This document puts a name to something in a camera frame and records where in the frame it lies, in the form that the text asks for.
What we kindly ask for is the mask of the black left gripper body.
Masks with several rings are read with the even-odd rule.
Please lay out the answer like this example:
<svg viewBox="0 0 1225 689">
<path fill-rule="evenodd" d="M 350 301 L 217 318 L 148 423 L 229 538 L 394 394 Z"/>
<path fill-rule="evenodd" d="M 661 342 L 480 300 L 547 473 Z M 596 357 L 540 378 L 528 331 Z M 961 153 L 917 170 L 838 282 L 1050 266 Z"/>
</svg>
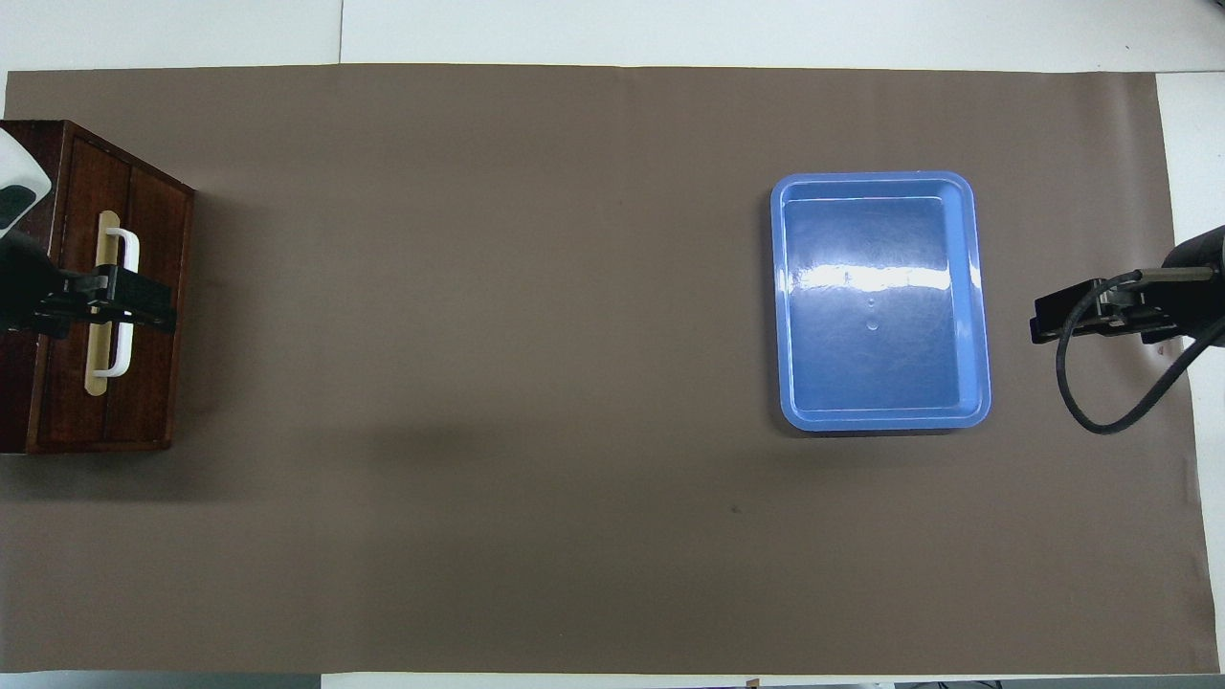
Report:
<svg viewBox="0 0 1225 689">
<path fill-rule="evenodd" d="M 40 333 L 65 340 L 70 320 L 42 313 L 49 295 L 66 292 L 74 273 L 55 266 L 43 246 L 20 230 L 5 232 L 1 240 L 1 329 Z"/>
</svg>

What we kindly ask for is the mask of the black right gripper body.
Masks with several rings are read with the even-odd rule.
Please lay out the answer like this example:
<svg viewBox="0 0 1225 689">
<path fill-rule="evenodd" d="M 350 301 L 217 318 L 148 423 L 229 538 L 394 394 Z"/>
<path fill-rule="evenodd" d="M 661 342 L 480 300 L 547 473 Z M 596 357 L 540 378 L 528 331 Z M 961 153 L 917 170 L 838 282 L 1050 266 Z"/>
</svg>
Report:
<svg viewBox="0 0 1225 689">
<path fill-rule="evenodd" d="M 1170 319 L 1185 336 L 1202 336 L 1223 318 L 1224 227 L 1180 243 L 1158 268 L 1140 268 L 1139 278 L 1114 291 L 1122 297 L 1107 336 L 1138 333 L 1143 322 Z"/>
</svg>

